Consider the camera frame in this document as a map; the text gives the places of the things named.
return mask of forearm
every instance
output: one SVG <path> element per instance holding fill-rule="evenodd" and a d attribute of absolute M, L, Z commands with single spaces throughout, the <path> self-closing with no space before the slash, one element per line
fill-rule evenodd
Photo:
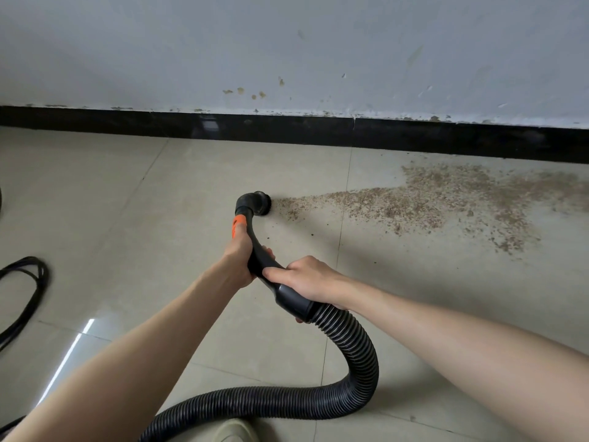
<path fill-rule="evenodd" d="M 520 431 L 546 442 L 587 439 L 589 357 L 509 325 L 346 285 L 348 308 Z"/>
<path fill-rule="evenodd" d="M 224 258 L 47 397 L 7 442 L 136 440 L 239 289 Z"/>

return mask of white wall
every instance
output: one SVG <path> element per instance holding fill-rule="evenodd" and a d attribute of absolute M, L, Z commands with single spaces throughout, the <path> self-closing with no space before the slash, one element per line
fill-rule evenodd
<path fill-rule="evenodd" d="M 0 0 L 0 104 L 589 128 L 587 19 L 589 0 Z"/>

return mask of dirt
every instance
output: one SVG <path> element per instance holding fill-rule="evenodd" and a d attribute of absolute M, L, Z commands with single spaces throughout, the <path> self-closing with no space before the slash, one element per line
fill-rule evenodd
<path fill-rule="evenodd" d="M 445 164 L 403 171 L 403 186 L 275 199 L 275 207 L 292 221 L 317 208 L 342 207 L 350 219 L 380 223 L 397 235 L 431 233 L 457 222 L 466 235 L 482 236 L 508 253 L 540 240 L 528 218 L 535 203 L 562 214 L 589 212 L 589 180 L 574 174 L 510 171 L 494 176 L 478 165 Z"/>

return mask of beige tile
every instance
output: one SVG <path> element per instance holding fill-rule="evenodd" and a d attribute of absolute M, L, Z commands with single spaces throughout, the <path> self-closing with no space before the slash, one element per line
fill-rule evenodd
<path fill-rule="evenodd" d="M 0 328 L 6 328 L 11 321 L 0 319 Z M 31 321 L 3 350 L 0 355 L 0 426 L 28 414 L 45 392 L 50 394 L 74 369 L 108 345 L 103 339 L 84 334 L 78 338 L 78 335 Z"/>
<path fill-rule="evenodd" d="M 48 305 L 88 264 L 165 142 L 0 128 L 0 267 L 29 255 L 46 260 Z M 0 285 L 0 313 L 21 312 L 33 292 L 25 276 L 10 282 L 11 292 Z"/>
<path fill-rule="evenodd" d="M 421 178 L 411 180 L 411 170 L 403 166 L 417 168 Z M 486 170 L 490 181 L 481 181 L 478 174 Z M 560 177 L 561 184 L 542 184 L 545 180 L 537 174 L 549 174 L 553 181 Z M 518 185 L 513 175 L 527 181 Z M 387 291 L 503 320 L 588 352 L 589 297 L 584 291 L 589 279 L 583 254 L 589 245 L 589 216 L 571 205 L 587 201 L 586 188 L 575 177 L 586 180 L 588 175 L 585 166 L 574 164 L 354 149 L 348 188 L 397 187 L 390 200 L 395 219 L 374 214 L 376 208 L 387 212 L 387 204 L 379 199 L 355 214 L 346 213 L 337 268 Z M 427 183 L 436 177 L 444 183 L 440 189 Z M 526 206 L 526 195 L 538 186 L 548 194 Z M 575 190 L 585 193 L 567 198 L 567 192 Z M 498 223 L 494 216 L 501 212 L 501 199 L 481 200 L 480 192 L 515 195 L 520 203 L 512 205 L 510 213 L 524 224 Z M 433 196 L 423 202 L 420 196 L 428 193 Z M 457 196 L 471 202 L 465 211 L 452 205 Z M 416 207 L 430 208 L 434 221 L 424 220 Z M 477 217 L 482 217 L 474 222 L 477 230 L 468 232 Z M 493 226 L 503 227 L 503 237 L 513 237 L 507 252 L 489 240 Z M 361 321 L 380 362 L 379 390 L 369 409 L 486 440 L 520 440 L 407 349 Z M 323 380 L 344 374 L 343 360 L 330 343 Z"/>
<path fill-rule="evenodd" d="M 314 442 L 473 442 L 475 439 L 394 417 L 359 412 L 317 422 Z"/>
<path fill-rule="evenodd" d="M 218 259 L 230 238 L 237 198 L 264 190 L 274 200 L 344 190 L 350 149 L 283 144 L 171 140 L 121 220 L 70 292 L 52 298 L 44 319 L 113 339 L 179 294 Z M 260 241 L 283 264 L 308 253 L 335 264 L 341 208 L 288 222 L 276 212 L 254 222 Z M 301 327 L 260 282 L 239 292 L 194 361 L 274 384 L 319 384 L 326 338 Z"/>
<path fill-rule="evenodd" d="M 264 386 L 265 384 L 215 369 L 189 364 L 160 411 L 198 394 L 235 386 Z M 199 426 L 178 436 L 178 441 L 210 441 L 222 422 Z M 264 442 L 311 442 L 315 430 L 313 420 L 255 419 L 252 422 Z"/>

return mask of person's left arm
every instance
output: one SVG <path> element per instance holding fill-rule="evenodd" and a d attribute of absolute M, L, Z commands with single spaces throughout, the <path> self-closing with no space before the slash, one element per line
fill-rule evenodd
<path fill-rule="evenodd" d="M 179 297 L 77 369 L 5 442 L 137 440 L 229 300 L 252 281 L 244 225 Z"/>

